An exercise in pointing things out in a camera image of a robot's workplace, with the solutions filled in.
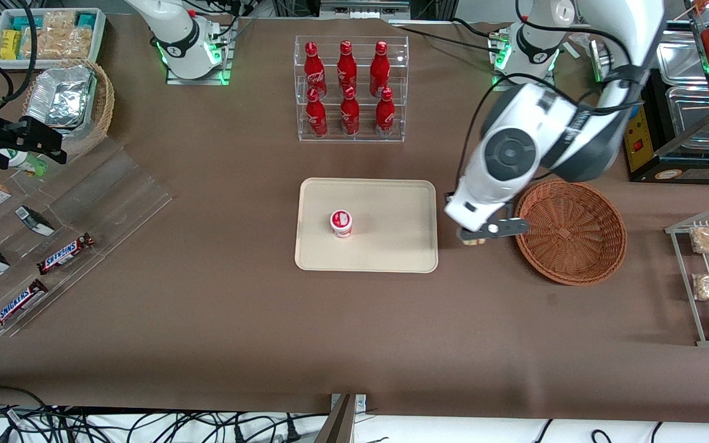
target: metal tray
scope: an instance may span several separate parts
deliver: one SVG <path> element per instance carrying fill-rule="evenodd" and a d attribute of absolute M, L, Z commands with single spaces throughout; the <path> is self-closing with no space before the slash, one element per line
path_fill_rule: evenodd
<path fill-rule="evenodd" d="M 675 135 L 680 135 L 709 114 L 709 90 L 706 87 L 670 87 L 667 103 Z"/>
<path fill-rule="evenodd" d="M 707 78 L 691 31 L 664 31 L 658 45 L 659 69 L 670 86 L 707 85 Z"/>

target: plastic bottle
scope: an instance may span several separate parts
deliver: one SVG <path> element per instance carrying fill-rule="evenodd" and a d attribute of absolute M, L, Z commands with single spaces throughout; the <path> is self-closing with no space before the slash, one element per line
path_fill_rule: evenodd
<path fill-rule="evenodd" d="M 354 92 L 355 88 L 351 86 L 343 91 L 341 130 L 346 135 L 355 135 L 360 131 L 360 103 L 357 103 Z"/>
<path fill-rule="evenodd" d="M 388 86 L 390 78 L 390 61 L 388 60 L 388 43 L 383 40 L 377 42 L 377 53 L 371 61 L 371 87 L 369 92 L 374 97 L 382 94 L 382 88 Z"/>
<path fill-rule="evenodd" d="M 324 83 L 324 63 L 319 58 L 319 53 L 316 43 L 306 43 L 306 64 L 305 64 L 306 79 L 308 87 L 315 89 L 319 93 L 319 98 L 324 98 L 327 95 L 327 84 Z"/>
<path fill-rule="evenodd" d="M 16 151 L 15 149 L 0 149 L 0 154 L 9 159 L 7 165 L 10 168 L 23 171 L 29 177 L 42 177 L 48 170 L 48 163 L 43 159 L 38 159 L 28 152 Z"/>
<path fill-rule="evenodd" d="M 393 90 L 389 87 L 382 89 L 382 100 L 377 103 L 377 136 L 380 138 L 390 137 L 393 129 L 393 116 L 396 113 L 396 105 L 393 104 Z"/>
<path fill-rule="evenodd" d="M 354 87 L 357 93 L 357 62 L 352 56 L 352 43 L 349 40 L 341 42 L 341 56 L 338 58 L 338 86 L 342 92 L 347 87 Z"/>
<path fill-rule="evenodd" d="M 308 90 L 306 114 L 314 137 L 321 138 L 327 135 L 327 116 L 324 113 L 324 105 L 319 101 L 319 93 L 315 89 Z"/>

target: snickers bar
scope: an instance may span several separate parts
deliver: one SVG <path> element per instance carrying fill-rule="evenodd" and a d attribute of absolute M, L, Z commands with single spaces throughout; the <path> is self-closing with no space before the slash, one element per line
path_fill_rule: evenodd
<path fill-rule="evenodd" d="M 89 233 L 84 233 L 84 235 L 74 239 L 73 243 L 62 247 L 56 254 L 37 263 L 37 269 L 40 269 L 40 275 L 48 274 L 48 272 L 51 272 L 57 267 L 68 263 L 73 257 L 79 255 L 82 250 L 87 249 L 87 247 L 93 244 L 95 244 L 95 241 L 89 236 Z"/>
<path fill-rule="evenodd" d="M 46 288 L 45 284 L 43 284 L 40 280 L 35 279 L 32 281 L 25 291 L 9 302 L 7 306 L 0 311 L 0 328 L 5 324 L 5 322 L 12 319 L 12 316 L 14 316 L 18 309 L 26 308 L 26 306 L 30 305 L 32 301 L 46 292 L 48 292 L 48 288 Z"/>

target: red and white cup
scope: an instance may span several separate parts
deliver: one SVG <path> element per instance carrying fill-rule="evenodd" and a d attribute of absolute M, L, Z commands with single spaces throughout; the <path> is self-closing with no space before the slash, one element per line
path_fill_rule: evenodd
<path fill-rule="evenodd" d="M 337 210 L 330 215 L 330 226 L 332 233 L 337 238 L 347 238 L 352 234 L 352 216 L 343 209 Z"/>

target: yellow box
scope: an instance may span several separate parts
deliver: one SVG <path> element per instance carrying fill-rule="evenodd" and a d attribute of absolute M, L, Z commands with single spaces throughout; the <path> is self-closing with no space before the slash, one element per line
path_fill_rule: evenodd
<path fill-rule="evenodd" d="M 2 47 L 0 48 L 0 58 L 3 60 L 15 60 L 20 47 L 20 31 L 5 29 L 2 31 Z"/>

